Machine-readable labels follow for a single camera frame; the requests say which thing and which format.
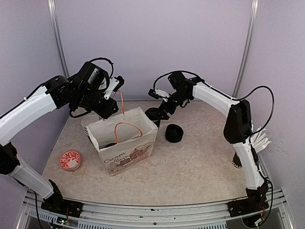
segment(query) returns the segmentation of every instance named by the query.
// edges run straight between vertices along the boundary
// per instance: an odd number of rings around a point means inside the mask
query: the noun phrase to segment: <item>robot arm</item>
[[[55,76],[38,86],[31,95],[0,116],[0,174],[13,177],[45,199],[43,209],[65,215],[69,208],[70,215],[79,217],[81,203],[64,200],[56,184],[45,180],[27,165],[10,141],[38,118],[66,104],[69,104],[71,116],[78,107],[83,107],[87,111],[85,114],[95,111],[107,119],[118,111],[116,101],[110,95],[123,84],[121,76],[109,77],[105,70],[86,62],[74,76],[68,79]]]
[[[245,214],[244,210],[241,210],[243,208],[253,212],[261,210],[262,206],[268,208],[265,205],[268,185],[259,174],[258,157],[250,143],[252,120],[249,102],[232,98],[212,88],[199,76],[186,79],[182,72],[172,72],[168,76],[173,89],[176,90],[175,93],[169,95],[155,88],[149,91],[150,96],[163,99],[154,120],[169,119],[168,114],[174,114],[176,107],[184,108],[193,99],[200,99],[219,110],[227,117],[224,137],[236,150],[244,169],[247,185],[247,201],[244,203],[233,201],[229,205],[229,209],[232,209],[231,216]]]

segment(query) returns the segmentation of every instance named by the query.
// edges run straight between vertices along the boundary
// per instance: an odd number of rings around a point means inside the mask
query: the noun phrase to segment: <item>tabletop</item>
[[[125,102],[125,110],[140,106],[145,111],[159,105],[160,101]],[[178,107],[169,120],[161,121],[152,156],[113,177],[107,174],[83,132],[81,120],[68,119],[43,171],[65,198],[168,206],[246,196],[244,172],[232,165],[235,149],[223,136],[226,118],[204,102]],[[184,131],[179,143],[170,143],[164,137],[171,123]],[[61,154],[69,149],[81,153],[81,166],[72,172],[59,166]]]

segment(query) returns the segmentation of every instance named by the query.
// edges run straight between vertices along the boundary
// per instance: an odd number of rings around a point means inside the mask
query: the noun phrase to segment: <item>white wall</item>
[[[46,0],[0,1],[0,114],[40,83],[62,74]],[[68,116],[55,111],[24,129],[13,145],[41,172]],[[0,175],[0,228],[12,229],[26,189]]]
[[[272,144],[262,157],[276,187],[282,187],[296,221],[305,224],[305,2],[260,0],[254,39],[240,96],[265,84],[275,94],[267,135]],[[266,91],[250,98],[254,124],[267,120]]]
[[[65,0],[56,7],[70,74],[86,60],[108,57],[126,80],[124,97],[148,99],[153,81],[173,70],[198,73],[232,94],[251,2]],[[107,63],[97,64],[110,71]],[[158,85],[171,88],[165,79]]]

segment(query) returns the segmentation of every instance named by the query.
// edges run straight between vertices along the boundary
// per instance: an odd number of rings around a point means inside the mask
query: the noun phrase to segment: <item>bag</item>
[[[158,127],[140,108],[88,125],[88,134],[109,175],[149,158]]]

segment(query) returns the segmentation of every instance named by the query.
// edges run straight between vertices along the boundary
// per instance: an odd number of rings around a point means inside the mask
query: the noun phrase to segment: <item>pink bag handle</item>
[[[122,99],[122,110],[123,110],[123,115],[124,115],[124,114],[125,114],[125,107],[124,107],[124,99],[123,99],[123,94],[122,94],[122,92],[121,92],[120,90],[117,90],[117,91],[114,93],[113,98],[115,97],[115,94],[116,94],[117,92],[119,92],[120,95],[121,95],[121,99]]]
[[[117,125],[115,125],[115,128],[114,128],[114,135],[115,135],[116,144],[119,143],[119,139],[118,139],[116,130],[117,130],[117,128],[118,128],[118,125],[120,125],[120,124],[126,124],[126,125],[131,125],[131,126],[133,126],[134,128],[136,128],[136,129],[140,132],[140,137],[143,136],[142,130],[141,130],[140,128],[138,128],[137,126],[132,125],[132,124],[130,124],[130,123],[121,122],[121,123],[118,123]]]

